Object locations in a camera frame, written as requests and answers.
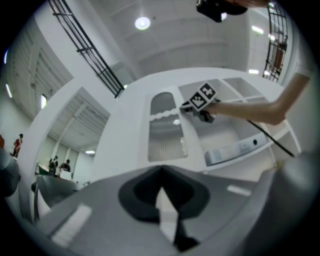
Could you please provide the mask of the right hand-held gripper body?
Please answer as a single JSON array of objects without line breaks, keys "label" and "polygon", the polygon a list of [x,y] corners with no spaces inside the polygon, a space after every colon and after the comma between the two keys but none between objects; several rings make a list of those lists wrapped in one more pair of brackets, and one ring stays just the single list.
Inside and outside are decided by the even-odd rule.
[{"label": "right hand-held gripper body", "polygon": [[194,116],[198,117],[201,122],[204,123],[213,123],[215,120],[215,115],[209,114],[205,108],[213,103],[216,100],[217,92],[214,87],[208,83],[207,81],[204,82],[190,97],[187,102],[190,102],[193,106],[191,113]]}]

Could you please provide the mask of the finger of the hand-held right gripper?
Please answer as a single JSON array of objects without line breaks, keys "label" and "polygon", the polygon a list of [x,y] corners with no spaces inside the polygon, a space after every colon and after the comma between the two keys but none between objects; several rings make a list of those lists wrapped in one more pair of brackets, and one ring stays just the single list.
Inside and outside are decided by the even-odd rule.
[{"label": "finger of the hand-held right gripper", "polygon": [[189,101],[186,101],[180,106],[179,110],[183,113],[190,113],[193,111],[193,106]]}]

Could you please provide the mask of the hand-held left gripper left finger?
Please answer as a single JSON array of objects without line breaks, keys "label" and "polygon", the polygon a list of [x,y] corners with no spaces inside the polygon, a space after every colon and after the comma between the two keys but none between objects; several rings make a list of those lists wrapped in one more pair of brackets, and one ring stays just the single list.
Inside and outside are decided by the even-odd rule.
[{"label": "hand-held left gripper left finger", "polygon": [[78,206],[84,205],[90,209],[90,216],[75,225],[80,229],[66,247],[69,252],[77,256],[175,255],[176,248],[158,224],[134,219],[119,201],[120,187],[146,171],[137,169],[91,183],[53,206],[36,227],[51,237]]}]

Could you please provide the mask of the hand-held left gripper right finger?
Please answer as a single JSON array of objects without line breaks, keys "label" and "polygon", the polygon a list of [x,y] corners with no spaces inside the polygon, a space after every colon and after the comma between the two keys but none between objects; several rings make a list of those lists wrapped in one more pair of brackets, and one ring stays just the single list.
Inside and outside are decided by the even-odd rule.
[{"label": "hand-held left gripper right finger", "polygon": [[187,176],[205,186],[210,197],[200,215],[184,219],[189,238],[198,245],[186,250],[185,256],[240,256],[243,243],[262,212],[259,201],[262,183],[222,178],[165,166],[170,172]]}]

